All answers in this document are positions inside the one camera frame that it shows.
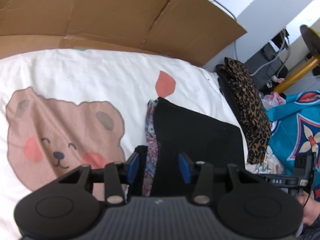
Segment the leopard print fabric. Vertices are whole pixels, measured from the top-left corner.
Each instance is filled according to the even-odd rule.
[[[225,65],[220,66],[219,70],[228,74],[228,85],[240,109],[240,121],[245,127],[248,146],[247,162],[261,163],[267,151],[271,128],[258,91],[247,67],[240,61],[225,58]]]

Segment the plastic bag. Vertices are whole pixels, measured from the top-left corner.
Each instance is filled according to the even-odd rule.
[[[262,100],[264,108],[271,109],[275,106],[285,105],[286,101],[277,92],[271,92],[270,95],[265,95]]]

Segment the blue fabric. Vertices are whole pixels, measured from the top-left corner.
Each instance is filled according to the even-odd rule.
[[[287,103],[270,109],[272,125],[269,145],[291,174],[297,155],[318,151],[320,146],[320,90],[291,95]],[[320,155],[316,159],[315,198],[320,201]]]

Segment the printed fabric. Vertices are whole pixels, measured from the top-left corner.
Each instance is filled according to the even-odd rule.
[[[271,136],[271,128],[248,69],[240,61],[226,57],[225,65],[217,67],[217,73],[227,80],[236,100],[240,112],[240,124],[248,146],[247,162],[262,163]]]
[[[156,173],[156,165],[158,161],[159,145],[153,126],[153,114],[158,100],[150,100],[148,103],[147,116],[145,122],[146,140],[148,146],[146,168],[143,176],[142,196],[149,197],[152,182]]]
[[[271,147],[268,145],[266,155],[264,156],[263,163],[252,165],[254,170],[253,174],[283,174],[284,166],[273,154]]]
[[[287,103],[268,111],[272,121],[269,145],[291,174],[298,155],[315,153],[315,200],[320,201],[320,90],[287,96]]]

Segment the gold table leg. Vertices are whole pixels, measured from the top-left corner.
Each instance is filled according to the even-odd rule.
[[[303,66],[293,72],[289,77],[287,77],[281,84],[275,87],[274,92],[281,94],[287,88],[292,86],[296,81],[306,75],[308,72],[313,70],[316,66],[320,65],[320,54],[314,55],[309,59]]]

